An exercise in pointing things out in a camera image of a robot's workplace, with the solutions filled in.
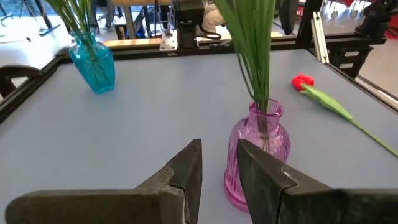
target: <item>green leaf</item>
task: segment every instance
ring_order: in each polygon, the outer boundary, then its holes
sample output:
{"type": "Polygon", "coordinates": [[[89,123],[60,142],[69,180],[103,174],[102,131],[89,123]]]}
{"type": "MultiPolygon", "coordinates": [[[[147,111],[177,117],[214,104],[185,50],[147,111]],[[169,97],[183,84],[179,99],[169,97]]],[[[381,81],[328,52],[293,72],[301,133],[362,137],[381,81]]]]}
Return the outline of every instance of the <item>green leaf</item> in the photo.
{"type": "Polygon", "coordinates": [[[74,33],[90,31],[91,0],[45,0],[74,33]]]}
{"type": "Polygon", "coordinates": [[[333,97],[315,89],[312,86],[306,84],[301,84],[301,86],[305,89],[304,91],[301,91],[301,93],[303,93],[304,95],[318,101],[322,106],[335,112],[347,121],[351,121],[353,119],[353,116],[348,111],[346,111],[343,106],[339,104],[333,97]]]}
{"type": "Polygon", "coordinates": [[[275,0],[214,0],[214,3],[227,23],[249,95],[258,110],[267,112],[275,0]]]}

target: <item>pink glass vase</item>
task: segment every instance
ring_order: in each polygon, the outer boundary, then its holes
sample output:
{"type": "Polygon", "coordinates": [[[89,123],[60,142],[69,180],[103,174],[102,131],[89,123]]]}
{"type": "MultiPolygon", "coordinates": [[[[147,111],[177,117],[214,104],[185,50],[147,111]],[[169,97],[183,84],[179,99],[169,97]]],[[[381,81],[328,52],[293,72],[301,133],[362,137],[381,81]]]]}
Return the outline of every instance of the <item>pink glass vase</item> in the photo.
{"type": "Polygon", "coordinates": [[[224,173],[224,186],[228,200],[238,209],[247,211],[246,200],[239,179],[236,160],[238,139],[247,139],[269,154],[285,162],[290,152],[290,139],[286,129],[279,123],[283,115],[282,105],[269,99],[268,113],[261,113],[254,103],[250,104],[247,118],[235,124],[229,136],[228,160],[224,173]]]}

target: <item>cable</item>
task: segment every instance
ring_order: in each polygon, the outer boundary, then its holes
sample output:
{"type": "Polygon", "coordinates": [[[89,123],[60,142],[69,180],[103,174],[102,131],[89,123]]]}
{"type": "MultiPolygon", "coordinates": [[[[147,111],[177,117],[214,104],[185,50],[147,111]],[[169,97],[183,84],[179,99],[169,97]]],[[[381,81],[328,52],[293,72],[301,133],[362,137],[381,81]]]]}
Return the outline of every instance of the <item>cable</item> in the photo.
{"type": "Polygon", "coordinates": [[[215,32],[208,32],[201,25],[199,25],[199,29],[200,29],[200,31],[203,32],[203,34],[199,34],[199,35],[197,35],[197,37],[204,37],[204,38],[211,39],[211,40],[220,40],[221,39],[221,35],[220,34],[217,34],[215,32]]]}

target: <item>black equipment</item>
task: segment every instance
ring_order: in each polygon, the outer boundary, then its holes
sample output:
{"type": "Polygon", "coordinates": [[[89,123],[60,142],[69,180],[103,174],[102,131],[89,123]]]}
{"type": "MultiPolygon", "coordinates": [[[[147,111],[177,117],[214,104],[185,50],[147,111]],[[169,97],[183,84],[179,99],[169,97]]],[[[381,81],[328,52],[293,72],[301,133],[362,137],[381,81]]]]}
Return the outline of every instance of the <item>black equipment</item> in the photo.
{"type": "MultiPolygon", "coordinates": [[[[293,32],[298,7],[299,0],[276,1],[282,28],[287,35],[293,32]]],[[[173,25],[178,30],[178,47],[185,49],[197,47],[194,40],[196,26],[199,26],[200,30],[207,34],[206,38],[221,39],[219,34],[207,32],[201,27],[205,10],[202,0],[173,0],[172,9],[175,19],[173,25]]]]}
{"type": "Polygon", "coordinates": [[[397,189],[333,189],[243,139],[237,157],[253,224],[398,223],[397,189]]]}
{"type": "Polygon", "coordinates": [[[201,140],[194,139],[135,189],[32,192],[7,206],[6,221],[7,224],[196,224],[201,183],[201,140]]]}

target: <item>floor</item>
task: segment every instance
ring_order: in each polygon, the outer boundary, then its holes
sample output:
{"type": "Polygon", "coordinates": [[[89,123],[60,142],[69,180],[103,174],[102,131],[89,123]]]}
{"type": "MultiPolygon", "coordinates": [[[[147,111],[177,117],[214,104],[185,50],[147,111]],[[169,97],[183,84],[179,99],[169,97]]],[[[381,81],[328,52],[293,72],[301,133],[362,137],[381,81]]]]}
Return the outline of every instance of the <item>floor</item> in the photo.
{"type": "MultiPolygon", "coordinates": [[[[352,32],[356,26],[362,23],[363,18],[359,16],[359,13],[352,18],[350,17],[352,7],[347,8],[341,4],[336,5],[335,10],[338,12],[338,16],[332,19],[331,9],[334,6],[335,4],[331,6],[328,4],[323,7],[322,20],[326,34],[352,32]]],[[[358,2],[355,8],[361,10],[363,6],[364,2],[358,2]]],[[[57,16],[49,16],[49,19],[54,25],[62,24],[57,16]]],[[[2,55],[0,65],[19,63],[42,68],[58,50],[71,42],[71,37],[67,34],[64,26],[55,29],[45,37],[39,37],[37,31],[44,27],[44,22],[40,18],[37,18],[37,21],[30,17],[7,19],[4,21],[4,25],[6,27],[0,27],[0,52],[2,55]],[[26,37],[30,37],[32,42],[28,42],[26,37]]],[[[101,21],[99,25],[103,27],[104,21],[101,21]]],[[[298,29],[299,24],[296,25],[294,33],[297,33],[298,29]]],[[[273,31],[283,33],[278,26],[274,26],[273,31]]],[[[116,39],[114,31],[101,30],[98,36],[100,41],[116,39]]],[[[398,74],[395,72],[398,65],[394,64],[398,58],[398,41],[388,40],[384,45],[373,47],[374,50],[369,54],[357,81],[398,107],[398,102],[380,91],[385,90],[398,98],[398,74]]],[[[13,81],[18,86],[24,80],[24,78],[20,78],[13,81]]]]}

